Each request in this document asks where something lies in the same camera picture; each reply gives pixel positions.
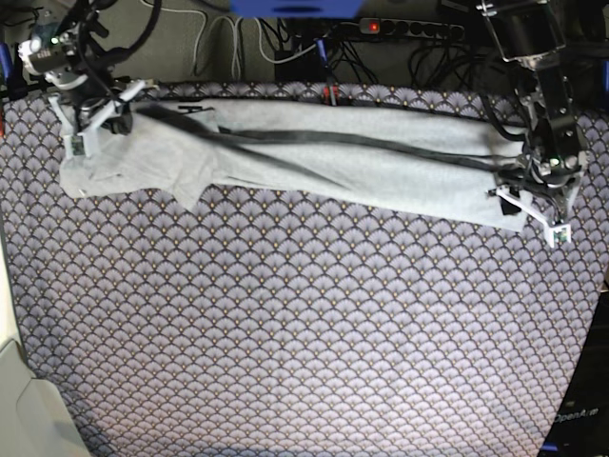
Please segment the blue box overhead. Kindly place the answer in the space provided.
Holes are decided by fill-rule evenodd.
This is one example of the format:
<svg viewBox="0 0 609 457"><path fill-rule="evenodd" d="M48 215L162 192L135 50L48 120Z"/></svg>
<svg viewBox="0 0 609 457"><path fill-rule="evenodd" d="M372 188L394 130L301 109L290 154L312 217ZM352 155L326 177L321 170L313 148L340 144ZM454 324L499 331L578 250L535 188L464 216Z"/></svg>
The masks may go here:
<svg viewBox="0 0 609 457"><path fill-rule="evenodd" d="M230 9L256 18L352 18L362 0L232 0Z"/></svg>

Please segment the beige plastic bin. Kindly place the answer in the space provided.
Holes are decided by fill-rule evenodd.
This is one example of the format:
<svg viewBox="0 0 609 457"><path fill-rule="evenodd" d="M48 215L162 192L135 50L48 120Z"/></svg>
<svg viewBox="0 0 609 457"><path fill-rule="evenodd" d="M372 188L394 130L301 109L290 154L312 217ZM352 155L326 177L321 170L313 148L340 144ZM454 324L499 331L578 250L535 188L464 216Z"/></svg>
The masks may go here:
<svg viewBox="0 0 609 457"><path fill-rule="evenodd" d="M89 455L58 388L34 376L14 340L1 348L1 454Z"/></svg>

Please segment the red black table clamp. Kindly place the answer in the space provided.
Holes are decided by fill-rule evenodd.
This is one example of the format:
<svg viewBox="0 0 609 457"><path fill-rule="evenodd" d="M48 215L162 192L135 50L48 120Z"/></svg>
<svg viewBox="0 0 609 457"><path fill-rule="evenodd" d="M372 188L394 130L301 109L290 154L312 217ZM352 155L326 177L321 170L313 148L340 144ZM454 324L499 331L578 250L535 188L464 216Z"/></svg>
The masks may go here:
<svg viewBox="0 0 609 457"><path fill-rule="evenodd" d="M324 102L332 107L337 107L340 102L339 88L334 84L329 84L324 87Z"/></svg>

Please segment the black power strip red switch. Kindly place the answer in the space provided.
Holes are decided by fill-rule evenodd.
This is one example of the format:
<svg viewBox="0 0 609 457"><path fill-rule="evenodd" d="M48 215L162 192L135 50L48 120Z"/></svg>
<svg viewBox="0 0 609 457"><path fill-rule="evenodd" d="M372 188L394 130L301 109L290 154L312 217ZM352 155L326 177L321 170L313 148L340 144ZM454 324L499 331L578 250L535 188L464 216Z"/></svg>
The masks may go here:
<svg viewBox="0 0 609 457"><path fill-rule="evenodd" d="M465 38L465 28L463 26L436 22L362 18L359 21L359 28L362 34L390 38L449 40L453 42L460 42Z"/></svg>

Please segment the patterned fan-print tablecloth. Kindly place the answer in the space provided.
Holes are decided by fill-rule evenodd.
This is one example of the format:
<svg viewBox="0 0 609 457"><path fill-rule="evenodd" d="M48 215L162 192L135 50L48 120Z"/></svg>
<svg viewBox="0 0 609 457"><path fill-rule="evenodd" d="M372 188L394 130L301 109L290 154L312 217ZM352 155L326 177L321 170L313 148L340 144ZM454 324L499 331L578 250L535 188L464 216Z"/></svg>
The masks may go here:
<svg viewBox="0 0 609 457"><path fill-rule="evenodd" d="M310 193L73 200L42 98L4 107L1 216L30 369L96 456L608 450L608 117L573 240Z"/></svg>

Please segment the light grey T-shirt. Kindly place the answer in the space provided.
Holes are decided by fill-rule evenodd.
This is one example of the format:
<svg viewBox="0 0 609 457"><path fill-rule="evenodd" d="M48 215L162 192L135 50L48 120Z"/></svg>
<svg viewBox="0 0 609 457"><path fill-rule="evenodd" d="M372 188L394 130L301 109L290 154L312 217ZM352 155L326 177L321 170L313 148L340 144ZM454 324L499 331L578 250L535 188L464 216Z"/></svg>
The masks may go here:
<svg viewBox="0 0 609 457"><path fill-rule="evenodd" d="M325 141L323 135L334 138ZM405 153L344 145L365 138L450 154L513 158L521 148L482 122L372 107L207 99L140 102L127 135L99 130L85 155L67 154L59 182L72 198L140 189L170 193L194 209L212 185L297 190L336 200L497 229L520 231L506 215L492 173Z"/></svg>

